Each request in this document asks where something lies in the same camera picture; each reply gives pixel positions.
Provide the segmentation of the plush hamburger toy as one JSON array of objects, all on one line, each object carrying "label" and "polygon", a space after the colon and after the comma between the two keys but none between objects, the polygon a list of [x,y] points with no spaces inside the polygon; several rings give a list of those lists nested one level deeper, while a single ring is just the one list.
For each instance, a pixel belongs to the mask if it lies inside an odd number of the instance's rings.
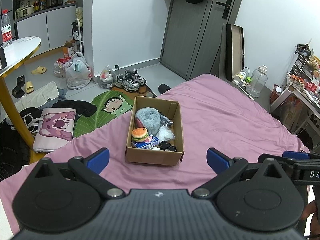
[{"label": "plush hamburger toy", "polygon": [[131,133],[131,138],[134,142],[144,142],[148,136],[148,130],[144,127],[135,128],[132,130]]}]

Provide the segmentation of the black and white soft item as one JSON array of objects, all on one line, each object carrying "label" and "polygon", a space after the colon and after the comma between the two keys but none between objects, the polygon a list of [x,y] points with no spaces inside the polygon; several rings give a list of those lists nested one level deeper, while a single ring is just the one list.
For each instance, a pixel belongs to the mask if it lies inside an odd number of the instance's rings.
[{"label": "black and white soft item", "polygon": [[171,151],[171,152],[177,152],[176,146],[172,145],[171,143],[167,141],[162,141],[158,144],[158,147],[161,151]]}]

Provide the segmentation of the blue tissue pack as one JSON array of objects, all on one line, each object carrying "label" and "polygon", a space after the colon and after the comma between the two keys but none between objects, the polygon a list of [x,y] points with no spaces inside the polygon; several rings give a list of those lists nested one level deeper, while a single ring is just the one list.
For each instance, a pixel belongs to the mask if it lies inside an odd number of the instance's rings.
[{"label": "blue tissue pack", "polygon": [[145,140],[141,142],[136,142],[136,141],[131,142],[132,147],[142,149],[142,150],[150,149],[154,146],[157,146],[158,144],[159,144],[159,139],[153,135],[146,137]]}]

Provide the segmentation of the clear bubble wrap bag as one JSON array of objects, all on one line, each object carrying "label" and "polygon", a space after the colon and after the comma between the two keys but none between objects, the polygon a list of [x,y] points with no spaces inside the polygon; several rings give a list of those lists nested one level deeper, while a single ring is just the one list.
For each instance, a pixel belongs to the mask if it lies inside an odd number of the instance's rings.
[{"label": "clear bubble wrap bag", "polygon": [[159,139],[159,142],[169,142],[171,140],[175,139],[174,133],[170,130],[167,126],[161,126],[159,129],[159,132],[157,134],[157,138]]}]

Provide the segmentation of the fluffy blue plush item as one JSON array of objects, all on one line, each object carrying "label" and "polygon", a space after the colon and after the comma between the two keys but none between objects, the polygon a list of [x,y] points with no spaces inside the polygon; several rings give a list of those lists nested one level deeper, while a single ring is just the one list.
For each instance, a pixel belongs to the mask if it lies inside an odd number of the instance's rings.
[{"label": "fluffy blue plush item", "polygon": [[135,113],[135,127],[146,128],[148,133],[156,135],[161,126],[161,117],[159,111],[155,108],[141,108]]}]

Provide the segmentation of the blue knitted cloth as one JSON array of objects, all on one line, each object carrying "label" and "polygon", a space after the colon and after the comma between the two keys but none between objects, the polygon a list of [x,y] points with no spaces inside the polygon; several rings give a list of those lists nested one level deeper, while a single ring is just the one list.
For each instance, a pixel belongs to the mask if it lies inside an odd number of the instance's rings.
[{"label": "blue knitted cloth", "polygon": [[160,126],[166,126],[166,127],[171,127],[174,123],[171,121],[169,118],[164,116],[162,113],[159,114],[160,116]]}]

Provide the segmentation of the white side shelf with clutter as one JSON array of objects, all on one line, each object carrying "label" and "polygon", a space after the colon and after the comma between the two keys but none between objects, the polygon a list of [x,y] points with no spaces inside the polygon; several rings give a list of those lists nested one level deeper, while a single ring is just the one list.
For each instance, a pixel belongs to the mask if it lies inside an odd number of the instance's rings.
[{"label": "white side shelf with clutter", "polygon": [[269,113],[292,133],[311,127],[319,135],[319,58],[308,44],[295,45],[281,85],[274,85]]}]

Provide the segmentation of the black clothing on floor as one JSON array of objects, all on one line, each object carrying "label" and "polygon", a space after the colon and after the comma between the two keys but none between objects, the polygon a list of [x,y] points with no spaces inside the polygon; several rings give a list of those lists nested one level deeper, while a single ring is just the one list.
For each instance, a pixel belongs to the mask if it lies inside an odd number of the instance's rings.
[{"label": "black clothing on floor", "polygon": [[92,116],[98,109],[96,105],[81,100],[59,100],[52,105],[52,108],[72,108],[76,110],[78,115],[83,115],[87,118]]}]

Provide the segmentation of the green leaf cartoon rug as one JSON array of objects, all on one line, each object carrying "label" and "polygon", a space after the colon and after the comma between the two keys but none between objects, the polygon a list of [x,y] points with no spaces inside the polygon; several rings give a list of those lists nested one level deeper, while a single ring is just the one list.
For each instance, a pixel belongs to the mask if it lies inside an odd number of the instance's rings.
[{"label": "green leaf cartoon rug", "polygon": [[113,87],[111,90],[97,95],[91,102],[97,107],[96,112],[90,117],[81,115],[77,119],[73,137],[77,138],[91,133],[116,117],[131,111],[133,101],[137,96],[155,98],[157,95],[147,85],[140,87],[136,92],[128,92],[123,88]]}]

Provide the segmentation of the small clear trash bag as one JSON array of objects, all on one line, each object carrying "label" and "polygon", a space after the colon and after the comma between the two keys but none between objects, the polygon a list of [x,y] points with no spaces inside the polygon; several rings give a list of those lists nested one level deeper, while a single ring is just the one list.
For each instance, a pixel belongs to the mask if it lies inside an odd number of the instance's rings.
[{"label": "small clear trash bag", "polygon": [[106,66],[100,73],[98,84],[101,88],[110,90],[114,87],[116,74],[110,66]]}]

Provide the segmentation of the grey sneaker right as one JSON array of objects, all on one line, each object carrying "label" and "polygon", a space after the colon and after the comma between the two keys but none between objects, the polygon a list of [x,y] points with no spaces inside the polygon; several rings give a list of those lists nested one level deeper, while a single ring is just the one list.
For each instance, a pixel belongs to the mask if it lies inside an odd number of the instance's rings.
[{"label": "grey sneaker right", "polygon": [[138,74],[138,71],[136,69],[127,69],[125,70],[125,73],[129,75],[129,77],[138,83],[140,86],[144,86],[146,84],[146,79],[144,79],[142,76]]}]

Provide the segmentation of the yellow slipper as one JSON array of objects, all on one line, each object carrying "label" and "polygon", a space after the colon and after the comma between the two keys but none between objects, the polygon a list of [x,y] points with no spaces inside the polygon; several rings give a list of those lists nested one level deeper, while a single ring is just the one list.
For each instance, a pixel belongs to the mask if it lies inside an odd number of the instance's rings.
[{"label": "yellow slipper", "polygon": [[27,94],[30,94],[34,91],[34,86],[33,86],[33,83],[31,81],[27,81],[25,83],[25,92]]},{"label": "yellow slipper", "polygon": [[33,69],[31,71],[31,74],[32,75],[39,75],[39,74],[44,74],[46,71],[47,71],[46,67],[39,66],[36,69]]}]

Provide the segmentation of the black slipper pair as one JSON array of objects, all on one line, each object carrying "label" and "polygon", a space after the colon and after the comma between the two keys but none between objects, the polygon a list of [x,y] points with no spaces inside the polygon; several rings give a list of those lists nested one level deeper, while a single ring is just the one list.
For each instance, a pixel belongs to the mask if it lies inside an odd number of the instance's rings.
[{"label": "black slipper pair", "polygon": [[24,96],[23,86],[25,85],[25,76],[19,76],[16,80],[16,87],[11,90],[11,94],[16,98],[19,99]]}]

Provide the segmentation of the black drawstring bag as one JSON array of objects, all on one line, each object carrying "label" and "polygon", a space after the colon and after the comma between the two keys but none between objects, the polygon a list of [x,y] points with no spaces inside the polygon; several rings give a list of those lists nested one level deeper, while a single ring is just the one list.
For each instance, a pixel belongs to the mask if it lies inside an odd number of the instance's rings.
[{"label": "black drawstring bag", "polygon": [[20,116],[31,135],[36,137],[44,121],[42,110],[35,107],[29,107],[20,111]]}]

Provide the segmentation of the folded board against wall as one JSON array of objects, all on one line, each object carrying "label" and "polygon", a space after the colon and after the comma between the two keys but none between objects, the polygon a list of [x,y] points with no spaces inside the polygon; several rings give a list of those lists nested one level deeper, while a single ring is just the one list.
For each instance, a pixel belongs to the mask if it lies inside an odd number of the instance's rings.
[{"label": "folded board against wall", "polygon": [[227,24],[225,33],[222,65],[226,79],[232,81],[236,74],[244,68],[244,32],[243,28],[238,25]]}]

